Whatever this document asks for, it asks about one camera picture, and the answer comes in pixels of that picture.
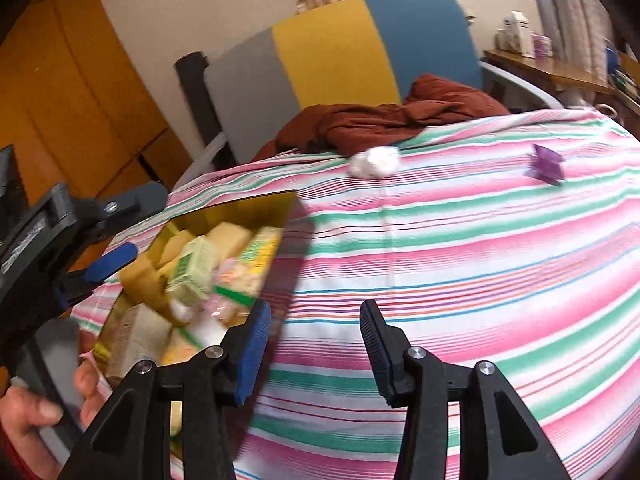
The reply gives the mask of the person's left hand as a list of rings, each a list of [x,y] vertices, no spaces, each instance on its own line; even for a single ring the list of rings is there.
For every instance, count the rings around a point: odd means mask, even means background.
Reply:
[[[74,375],[75,389],[84,398],[80,411],[81,425],[87,428],[104,405],[99,393],[100,374],[85,355],[96,344],[96,336],[80,333],[79,366]],[[37,396],[27,388],[12,385],[1,398],[1,458],[8,460],[17,479],[56,479],[62,466],[51,455],[39,428],[55,426],[62,418],[62,408]]]

